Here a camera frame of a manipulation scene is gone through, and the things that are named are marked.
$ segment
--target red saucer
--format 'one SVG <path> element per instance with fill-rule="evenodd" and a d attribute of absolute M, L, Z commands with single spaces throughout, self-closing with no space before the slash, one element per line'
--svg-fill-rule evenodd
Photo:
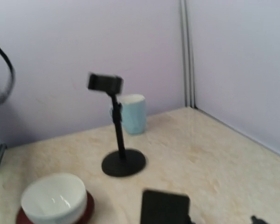
<path fill-rule="evenodd" d="M 87 205 L 84 214 L 81 216 L 81 218 L 73 223 L 73 224 L 87 224 L 87 222 L 90 220 L 92 214 L 94 211 L 94 199 L 92 195 L 87 192 Z M 15 221 L 16 224 L 33 224 L 24 213 L 22 207 L 20 208 L 17 218 Z"/>

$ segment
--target stand pole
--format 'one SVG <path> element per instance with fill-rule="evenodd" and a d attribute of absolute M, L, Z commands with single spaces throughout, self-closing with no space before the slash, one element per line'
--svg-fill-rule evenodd
<path fill-rule="evenodd" d="M 115 125 L 119 157 L 120 157 L 120 159 L 125 160 L 126 159 L 126 149 L 125 149 L 125 144 L 123 141 L 122 127 L 121 127 L 121 104 L 119 104 L 117 102 L 115 95 L 111 95 L 110 97 L 112 99 L 112 105 L 113 105 L 112 119 L 113 119 L 113 123 Z"/>

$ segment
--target countertop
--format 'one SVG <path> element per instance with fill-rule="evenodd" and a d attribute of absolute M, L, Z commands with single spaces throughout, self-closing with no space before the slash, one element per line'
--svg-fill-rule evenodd
<path fill-rule="evenodd" d="M 24 189 L 53 172 L 79 176 L 95 198 L 89 224 L 139 224 L 142 191 L 188 194 L 197 224 L 280 224 L 280 157 L 199 111 L 148 118 L 143 135 L 124 133 L 126 147 L 148 160 L 141 173 L 112 178 L 102 159 L 117 148 L 113 126 L 6 151 L 0 167 L 0 224 L 14 224 Z"/>

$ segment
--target white bowl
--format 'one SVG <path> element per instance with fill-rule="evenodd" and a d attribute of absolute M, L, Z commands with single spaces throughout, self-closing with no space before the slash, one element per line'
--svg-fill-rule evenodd
<path fill-rule="evenodd" d="M 85 212 L 87 193 L 75 175 L 56 173 L 37 180 L 22 194 L 22 208 L 34 224 L 72 224 Z"/>

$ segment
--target white wall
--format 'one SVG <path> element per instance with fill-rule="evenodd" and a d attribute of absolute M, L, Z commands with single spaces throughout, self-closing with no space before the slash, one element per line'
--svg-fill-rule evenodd
<path fill-rule="evenodd" d="M 189 0 L 198 108 L 280 154 L 280 0 Z"/>
<path fill-rule="evenodd" d="M 88 71 L 122 76 L 123 93 L 144 94 L 148 114 L 182 107 L 178 4 L 0 0 L 0 46 L 16 69 L 0 138 L 14 146 L 110 124 L 110 99 L 86 89 Z"/>

